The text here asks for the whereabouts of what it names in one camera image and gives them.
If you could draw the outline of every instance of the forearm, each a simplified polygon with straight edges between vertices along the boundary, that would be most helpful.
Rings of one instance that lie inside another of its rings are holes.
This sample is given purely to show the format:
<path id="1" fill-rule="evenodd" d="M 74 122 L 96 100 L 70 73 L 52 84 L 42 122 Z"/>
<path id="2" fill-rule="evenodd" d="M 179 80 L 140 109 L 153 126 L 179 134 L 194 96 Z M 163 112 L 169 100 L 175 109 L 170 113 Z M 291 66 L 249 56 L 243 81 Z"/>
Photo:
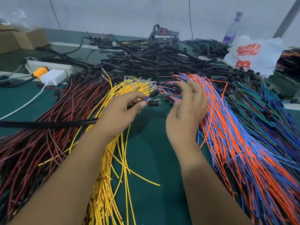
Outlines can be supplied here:
<path id="1" fill-rule="evenodd" d="M 175 151 L 193 225 L 252 224 L 214 173 L 196 143 Z"/>
<path id="2" fill-rule="evenodd" d="M 81 225 L 110 140 L 97 126 L 88 130 L 10 225 Z"/>

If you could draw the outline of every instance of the person's left hand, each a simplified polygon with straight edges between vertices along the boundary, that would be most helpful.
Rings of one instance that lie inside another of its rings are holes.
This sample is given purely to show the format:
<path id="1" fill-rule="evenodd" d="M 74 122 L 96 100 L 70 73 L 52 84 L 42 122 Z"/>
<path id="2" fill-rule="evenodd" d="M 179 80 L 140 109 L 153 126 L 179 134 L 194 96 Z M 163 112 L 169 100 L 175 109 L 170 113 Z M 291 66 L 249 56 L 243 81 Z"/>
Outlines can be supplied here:
<path id="1" fill-rule="evenodd" d="M 137 114 L 141 113 L 147 104 L 146 96 L 138 91 L 131 91 L 124 95 L 118 95 L 110 100 L 102 111 L 94 127 L 98 128 L 107 137 L 114 137 L 124 131 L 133 122 Z M 137 103 L 127 110 L 130 103 Z"/>

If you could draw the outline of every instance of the white charger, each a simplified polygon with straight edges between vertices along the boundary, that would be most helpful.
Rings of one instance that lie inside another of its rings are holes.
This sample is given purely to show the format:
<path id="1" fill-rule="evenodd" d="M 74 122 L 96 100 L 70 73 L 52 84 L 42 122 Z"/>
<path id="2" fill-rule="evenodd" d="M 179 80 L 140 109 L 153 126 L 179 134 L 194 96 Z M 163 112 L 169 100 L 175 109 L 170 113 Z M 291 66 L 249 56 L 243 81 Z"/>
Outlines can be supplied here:
<path id="1" fill-rule="evenodd" d="M 67 78 L 67 74 L 65 71 L 52 69 L 49 72 L 45 73 L 44 75 L 40 76 L 40 81 L 43 84 L 57 86 L 66 78 Z"/>

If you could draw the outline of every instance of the hand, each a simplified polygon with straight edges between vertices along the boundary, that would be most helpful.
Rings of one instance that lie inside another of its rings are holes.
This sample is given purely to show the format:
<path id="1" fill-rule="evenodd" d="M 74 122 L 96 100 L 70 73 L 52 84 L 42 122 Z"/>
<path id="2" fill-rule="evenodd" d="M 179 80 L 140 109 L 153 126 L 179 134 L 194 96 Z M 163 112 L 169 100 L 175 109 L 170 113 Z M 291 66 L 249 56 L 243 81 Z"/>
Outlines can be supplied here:
<path id="1" fill-rule="evenodd" d="M 198 125 L 207 113 L 208 103 L 199 84 L 192 81 L 177 84 L 182 89 L 182 102 L 175 102 L 166 120 L 167 136 L 175 152 L 186 144 L 194 144 Z"/>
<path id="2" fill-rule="evenodd" d="M 147 104 L 144 99 L 146 96 L 138 91 L 131 91 L 124 95 L 113 97 L 102 111 L 95 127 L 101 130 L 107 137 L 114 137 L 124 131 L 134 120 L 137 114 L 141 113 Z M 127 110 L 130 103 L 137 103 Z"/>

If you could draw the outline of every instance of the water bottle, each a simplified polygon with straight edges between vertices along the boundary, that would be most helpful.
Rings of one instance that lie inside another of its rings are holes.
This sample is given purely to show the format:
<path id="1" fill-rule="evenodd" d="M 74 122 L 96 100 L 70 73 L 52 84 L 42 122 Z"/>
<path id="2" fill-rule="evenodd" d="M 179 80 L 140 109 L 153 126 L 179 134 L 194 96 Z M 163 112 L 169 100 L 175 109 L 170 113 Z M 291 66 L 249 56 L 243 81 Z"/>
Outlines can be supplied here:
<path id="1" fill-rule="evenodd" d="M 228 28 L 225 37 L 223 39 L 223 42 L 228 44 L 229 46 L 232 45 L 232 42 L 236 36 L 236 33 L 238 32 L 238 22 L 241 19 L 241 16 L 244 12 L 237 12 L 236 17 L 234 19 L 234 22 L 231 24 L 231 26 Z"/>

